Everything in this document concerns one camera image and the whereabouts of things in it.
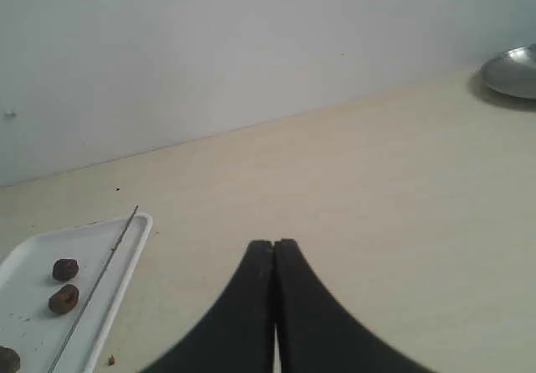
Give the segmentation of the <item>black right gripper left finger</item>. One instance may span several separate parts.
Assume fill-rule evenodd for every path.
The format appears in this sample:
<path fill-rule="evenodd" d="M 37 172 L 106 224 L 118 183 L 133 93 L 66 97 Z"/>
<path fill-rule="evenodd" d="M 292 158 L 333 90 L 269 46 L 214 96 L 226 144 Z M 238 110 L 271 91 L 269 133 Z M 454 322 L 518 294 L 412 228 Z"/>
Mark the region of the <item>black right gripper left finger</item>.
<path fill-rule="evenodd" d="M 272 372 L 273 245 L 251 241 L 210 310 L 145 372 Z"/>

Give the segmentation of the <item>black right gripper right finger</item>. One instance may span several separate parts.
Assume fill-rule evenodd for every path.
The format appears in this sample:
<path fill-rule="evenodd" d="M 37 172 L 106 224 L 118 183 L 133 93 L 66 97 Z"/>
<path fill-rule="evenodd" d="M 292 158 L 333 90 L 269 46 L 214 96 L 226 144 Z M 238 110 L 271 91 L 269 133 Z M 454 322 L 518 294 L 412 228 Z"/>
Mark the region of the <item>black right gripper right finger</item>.
<path fill-rule="evenodd" d="M 283 372 L 427 372 L 361 325 L 326 289 L 296 241 L 274 248 Z"/>

